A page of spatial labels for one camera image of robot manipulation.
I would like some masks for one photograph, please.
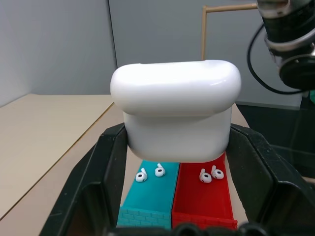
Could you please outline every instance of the white earbud case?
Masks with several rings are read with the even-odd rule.
[[[111,81],[131,150],[156,162],[220,157],[240,90],[238,69],[222,60],[125,65]]]

